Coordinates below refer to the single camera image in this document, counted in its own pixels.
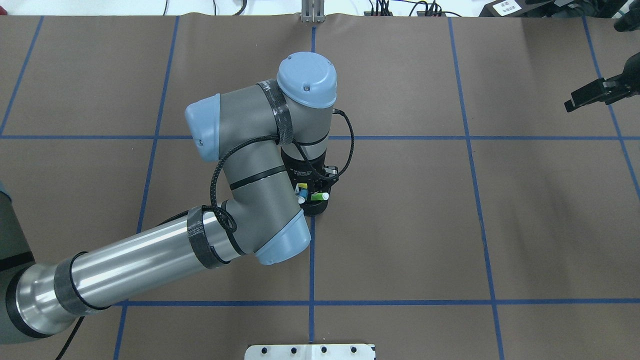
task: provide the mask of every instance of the wire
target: wire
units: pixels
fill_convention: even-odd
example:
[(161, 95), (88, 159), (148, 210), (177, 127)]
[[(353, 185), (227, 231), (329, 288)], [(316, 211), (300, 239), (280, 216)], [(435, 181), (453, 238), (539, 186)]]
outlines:
[(218, 183), (218, 177), (220, 176), (220, 172), (222, 171), (222, 166), (225, 164), (226, 160), (229, 159), (229, 156), (233, 155), (236, 151), (242, 149), (245, 146), (249, 146), (253, 143), (263, 142), (268, 140), (278, 140), (280, 137), (278, 135), (267, 135), (267, 136), (259, 136), (257, 138), (249, 139), (239, 145), (236, 145), (231, 150), (227, 151), (222, 158), (218, 161), (216, 165), (216, 170), (213, 172), (213, 177), (211, 178), (211, 186), (209, 188), (209, 196), (211, 198), (211, 210), (216, 215), (216, 219), (218, 219), (218, 223), (224, 230), (230, 231), (234, 233), (237, 230), (237, 224), (231, 214), (218, 206), (218, 201), (216, 200), (216, 185)]
[[(309, 168), (311, 169), (311, 173), (313, 173), (315, 176), (317, 176), (320, 179), (323, 180), (338, 180), (338, 178), (347, 170), (347, 168), (349, 167), (349, 164), (351, 163), (351, 158), (353, 157), (353, 149), (355, 146), (355, 135), (353, 134), (353, 126), (351, 126), (351, 121), (349, 121), (349, 117), (347, 116), (346, 113), (344, 113), (344, 111), (339, 110), (339, 109), (333, 109), (333, 114), (337, 114), (340, 115), (342, 117), (344, 117), (344, 120), (347, 122), (347, 126), (349, 127), (349, 134), (351, 135), (351, 148), (349, 150), (349, 157), (347, 158), (347, 162), (344, 164), (344, 167), (342, 168), (342, 170), (340, 170), (338, 172), (338, 174), (335, 174), (333, 176), (324, 176), (322, 174), (320, 174), (313, 166), (313, 164), (311, 164), (311, 161), (309, 160), (309, 158), (307, 157), (307, 155), (305, 154), (305, 151), (302, 149), (302, 145), (300, 145), (300, 143), (297, 140), (293, 140), (292, 143), (296, 146), (296, 148), (298, 149), (298, 152), (300, 152), (300, 156), (302, 156), (302, 158), (304, 159), (305, 163), (307, 164), (307, 166), (309, 166)], [(231, 216), (231, 214), (218, 206), (218, 200), (216, 198), (216, 187), (218, 184), (218, 178), (220, 177), (220, 173), (222, 172), (222, 166), (225, 164), (225, 162), (227, 161), (227, 159), (229, 159), (229, 157), (231, 155), (233, 155), (235, 152), (237, 152), (238, 150), (242, 149), (243, 147), (249, 146), (253, 143), (257, 143), (257, 142), (264, 142), (264, 141), (277, 141), (279, 140), (280, 137), (278, 135), (266, 135), (266, 136), (259, 136), (256, 138), (252, 138), (249, 139), (243, 143), (240, 143), (238, 145), (236, 145), (235, 147), (231, 148), (231, 150), (227, 151), (224, 156), (222, 156), (222, 158), (220, 158), (220, 160), (218, 161), (218, 164), (216, 165), (216, 170), (214, 170), (213, 172), (213, 176), (211, 177), (211, 185), (209, 187), (209, 196), (211, 198), (211, 205), (210, 206), (203, 206), (203, 210), (205, 211), (213, 211), (214, 215), (216, 215), (216, 219), (218, 219), (218, 223), (220, 224), (220, 226), (222, 226), (222, 228), (226, 231), (229, 231), (231, 233), (234, 233), (237, 230), (237, 223), (234, 220), (233, 216)], [(167, 220), (163, 221), (160, 223), (160, 225), (166, 224), (168, 222), (174, 221), (178, 218), (181, 218), (185, 215), (188, 214), (189, 211), (183, 211), (182, 213), (179, 213), (178, 215), (174, 215), (170, 218), (168, 218)]]
[(347, 126), (349, 126), (349, 134), (351, 135), (351, 148), (349, 150), (349, 157), (347, 158), (347, 162), (344, 164), (344, 167), (342, 168), (342, 170), (338, 172), (338, 174), (335, 174), (334, 176), (321, 175), (311, 164), (311, 161), (309, 161), (309, 158), (303, 151), (300, 143), (295, 139), (293, 140), (293, 145), (296, 146), (296, 148), (298, 149), (298, 152), (300, 153), (300, 156), (302, 156), (302, 158), (305, 160), (305, 163), (307, 163), (309, 168), (311, 168), (311, 172), (322, 180), (337, 180), (340, 177), (340, 175), (342, 175), (347, 170), (347, 168), (349, 167), (349, 164), (351, 163), (351, 158), (353, 157), (353, 148), (355, 146), (355, 141), (356, 141), (356, 138), (353, 135), (353, 127), (351, 126), (351, 121), (349, 121), (349, 117), (347, 116), (347, 114), (344, 113), (344, 111), (335, 109), (335, 108), (333, 109), (333, 113), (336, 115), (340, 115), (341, 117), (344, 117), (344, 120), (347, 122)]
[(413, 8), (411, 8), (411, 11), (409, 12), (409, 16), (413, 15), (413, 11), (415, 10), (415, 8), (419, 5), (419, 4), (423, 4), (424, 5), (424, 16), (442, 16), (442, 14), (446, 14), (446, 13), (450, 13), (452, 15), (458, 16), (458, 17), (462, 17), (462, 15), (458, 14), (458, 13), (454, 13), (454, 12), (446, 12), (442, 10), (442, 6), (440, 6), (438, 3), (436, 3), (435, 1), (433, 1), (432, 3), (427, 3), (424, 0), (421, 1), (408, 1), (408, 0), (395, 0), (395, 1), (400, 1), (402, 3), (410, 3), (413, 4)]
[(80, 325), (82, 325), (82, 321), (83, 320), (84, 320), (84, 316), (80, 316), (78, 318), (78, 321), (76, 322), (76, 326), (74, 326), (74, 329), (71, 330), (71, 334), (69, 334), (69, 338), (67, 339), (67, 342), (65, 343), (65, 346), (62, 347), (62, 350), (60, 350), (60, 353), (58, 354), (58, 356), (56, 356), (56, 360), (62, 359), (62, 357), (65, 355), (65, 352), (67, 352), (67, 349), (69, 348), (69, 345), (71, 345), (71, 341), (74, 339), (74, 336), (76, 336), (76, 333), (78, 332), (78, 329), (80, 328)]
[(443, 14), (443, 13), (450, 13), (450, 14), (453, 14), (453, 15), (455, 15), (457, 17), (462, 17), (462, 15), (460, 15), (458, 13), (454, 13), (454, 12), (436, 12), (436, 13), (433, 13), (432, 16), (440, 16), (439, 14)]
[(429, 4), (427, 4), (426, 1), (418, 1), (417, 3), (413, 3), (413, 8), (411, 8), (411, 11), (409, 12), (409, 16), (411, 16), (413, 14), (413, 11), (415, 10), (415, 7), (420, 5), (420, 4), (424, 4), (424, 12), (426, 13), (427, 11), (429, 11)]
[(247, 3), (247, 0), (242, 0), (242, 7), (240, 7), (240, 10), (238, 10), (238, 12), (234, 14), (234, 16), (242, 14), (244, 9), (246, 8), (246, 3)]
[(373, 3), (369, 0), (369, 3), (371, 3), (371, 16), (391, 16), (391, 12), (389, 11), (389, 2), (390, 0), (376, 0), (376, 11), (374, 12)]
[(172, 222), (172, 221), (174, 221), (174, 220), (176, 220), (176, 219), (179, 219), (179, 218), (181, 218), (181, 217), (184, 217), (184, 216), (186, 216), (188, 213), (189, 213), (189, 210), (185, 210), (185, 211), (183, 211), (182, 213), (179, 213), (178, 215), (174, 215), (174, 216), (172, 216), (172, 217), (170, 217), (170, 218), (166, 219), (165, 221), (163, 221), (163, 222), (161, 222), (160, 224), (158, 224), (158, 226), (160, 226), (160, 225), (165, 225), (165, 224), (166, 224), (166, 223), (168, 223), (168, 222)]

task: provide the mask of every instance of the silver metal tube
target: silver metal tube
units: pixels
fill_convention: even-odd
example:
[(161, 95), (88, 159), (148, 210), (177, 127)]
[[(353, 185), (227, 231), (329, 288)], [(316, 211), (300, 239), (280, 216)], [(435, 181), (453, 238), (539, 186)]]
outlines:
[[(212, 213), (205, 214), (205, 232), (209, 239), (227, 237)], [(80, 296), (92, 306), (106, 307), (205, 269), (182, 217), (84, 254), (71, 272)]]
[(77, 318), (64, 310), (56, 298), (55, 272), (55, 265), (31, 266), (20, 277), (15, 294), (17, 309), (24, 322), (42, 334), (57, 334)]

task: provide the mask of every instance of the black cable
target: black cable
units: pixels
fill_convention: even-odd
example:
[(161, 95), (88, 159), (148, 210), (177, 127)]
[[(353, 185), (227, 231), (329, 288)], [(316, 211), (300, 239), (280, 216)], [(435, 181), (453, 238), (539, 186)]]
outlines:
[(78, 332), (78, 329), (80, 328), (80, 325), (82, 325), (82, 321), (83, 320), (84, 320), (84, 316), (80, 316), (78, 318), (78, 321), (76, 322), (76, 326), (74, 326), (74, 329), (71, 330), (71, 334), (69, 334), (69, 338), (67, 339), (67, 342), (65, 343), (65, 346), (62, 347), (62, 350), (60, 350), (60, 353), (58, 354), (58, 356), (56, 356), (56, 360), (62, 359), (62, 357), (65, 355), (65, 352), (67, 352), (67, 349), (69, 348), (69, 345), (71, 345), (71, 341), (74, 339), (74, 336), (76, 336), (76, 333)]
[(385, 0), (378, 0), (380, 2), (380, 16), (388, 16), (389, 9), (387, 9), (387, 3)]
[(211, 210), (216, 215), (216, 219), (218, 219), (218, 223), (224, 230), (230, 231), (231, 233), (237, 230), (237, 224), (231, 214), (218, 206), (218, 201), (216, 200), (216, 185), (218, 183), (218, 177), (220, 176), (220, 172), (222, 172), (222, 166), (225, 164), (226, 160), (229, 159), (229, 156), (233, 155), (236, 151), (242, 149), (245, 146), (249, 146), (253, 143), (263, 142), (268, 140), (278, 140), (280, 137), (278, 135), (267, 135), (267, 136), (259, 136), (257, 138), (249, 139), (239, 145), (236, 145), (231, 150), (227, 151), (222, 158), (218, 161), (216, 165), (216, 170), (213, 172), (213, 177), (211, 178), (211, 187), (209, 188), (209, 196), (211, 198)]
[(307, 155), (305, 154), (305, 152), (302, 149), (302, 146), (300, 145), (299, 142), (297, 142), (296, 140), (293, 140), (293, 145), (296, 146), (296, 148), (298, 149), (298, 152), (300, 152), (300, 155), (302, 156), (302, 158), (305, 160), (305, 163), (307, 163), (307, 165), (309, 166), (309, 168), (311, 168), (311, 172), (319, 177), (320, 179), (323, 180), (334, 180), (334, 179), (338, 179), (338, 177), (340, 177), (340, 175), (342, 175), (347, 168), (349, 167), (349, 164), (351, 163), (351, 158), (353, 157), (353, 147), (355, 146), (355, 141), (356, 138), (353, 134), (353, 127), (351, 126), (351, 121), (349, 121), (349, 117), (347, 116), (347, 114), (344, 113), (344, 111), (339, 110), (339, 109), (333, 109), (333, 113), (340, 115), (341, 117), (344, 117), (344, 120), (347, 122), (347, 126), (349, 126), (349, 134), (351, 135), (351, 148), (349, 150), (349, 157), (347, 158), (347, 162), (344, 164), (344, 167), (342, 168), (342, 170), (340, 170), (338, 172), (338, 174), (335, 174), (334, 176), (324, 176), (321, 175), (315, 168), (314, 166), (311, 164), (311, 161), (309, 161), (309, 158), (307, 157)]
[(413, 14), (413, 11), (415, 10), (416, 6), (420, 4), (424, 4), (425, 13), (429, 11), (429, 4), (426, 1), (418, 1), (417, 3), (413, 3), (413, 8), (411, 8), (411, 11), (409, 12), (409, 16)]
[(185, 211), (183, 211), (182, 213), (179, 213), (178, 215), (174, 215), (174, 216), (172, 216), (172, 217), (170, 217), (170, 218), (166, 219), (165, 221), (163, 221), (163, 222), (161, 222), (160, 224), (158, 224), (158, 226), (160, 226), (160, 225), (165, 225), (165, 224), (166, 224), (166, 223), (168, 223), (168, 222), (172, 222), (172, 221), (174, 221), (174, 220), (176, 220), (176, 219), (179, 219), (179, 218), (181, 218), (181, 217), (184, 217), (184, 216), (186, 216), (188, 213), (189, 213), (189, 210), (185, 210)]
[(246, 2), (247, 2), (247, 0), (242, 0), (242, 7), (240, 7), (240, 10), (238, 10), (238, 12), (234, 14), (234, 16), (242, 14), (244, 9), (246, 8)]
[(436, 12), (436, 13), (433, 13), (433, 15), (432, 15), (432, 16), (440, 16), (440, 15), (441, 15), (441, 14), (443, 14), (443, 13), (450, 13), (450, 14), (453, 14), (453, 15), (455, 15), (455, 16), (462, 17), (462, 15), (460, 15), (460, 14), (458, 14), (458, 13), (454, 13), (454, 12)]

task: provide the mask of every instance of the end effector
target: end effector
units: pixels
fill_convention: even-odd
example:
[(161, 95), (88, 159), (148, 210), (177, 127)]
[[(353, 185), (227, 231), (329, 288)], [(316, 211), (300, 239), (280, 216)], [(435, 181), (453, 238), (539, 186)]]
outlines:
[(596, 79), (571, 93), (571, 100), (564, 103), (570, 113), (591, 103), (602, 101), (606, 105), (640, 94), (640, 53), (631, 56), (622, 73), (611, 78)]

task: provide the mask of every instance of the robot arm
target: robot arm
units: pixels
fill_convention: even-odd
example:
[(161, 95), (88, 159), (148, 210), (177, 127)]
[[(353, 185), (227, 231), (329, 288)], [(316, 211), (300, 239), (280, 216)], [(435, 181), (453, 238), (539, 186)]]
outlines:
[(621, 74), (609, 79), (600, 78), (571, 93), (571, 99), (564, 102), (566, 112), (603, 101), (606, 105), (640, 94), (640, 53), (631, 56)]
[[(328, 192), (337, 180), (324, 165), (336, 81), (326, 58), (295, 53), (281, 63), (277, 81), (188, 106), (196, 148), (205, 161), (224, 163), (233, 199), (195, 207), (186, 216), (57, 265), (35, 264), (0, 184), (0, 343), (46, 338), (78, 316), (245, 254), (270, 265), (303, 251), (311, 239), (303, 213), (322, 212), (326, 201), (307, 195), (301, 209), (292, 184), (305, 183), (310, 193)], [(238, 149), (265, 136), (268, 140)]]

